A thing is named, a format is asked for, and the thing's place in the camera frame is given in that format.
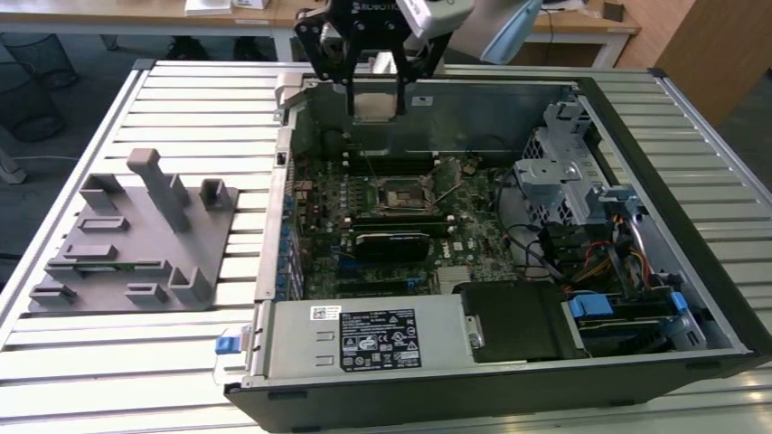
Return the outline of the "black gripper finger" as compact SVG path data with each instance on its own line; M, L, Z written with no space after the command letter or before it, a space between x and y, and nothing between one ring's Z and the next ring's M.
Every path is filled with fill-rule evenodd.
M396 115L406 114L406 90L419 79L431 78L448 48L451 34L446 33L424 40L411 34L395 49L398 68Z
M331 51L324 42L324 28L332 27L343 39L343 50ZM299 11L295 33L320 80L339 85L347 96L346 112L355 115L354 74L360 46L352 39L354 21L347 11Z

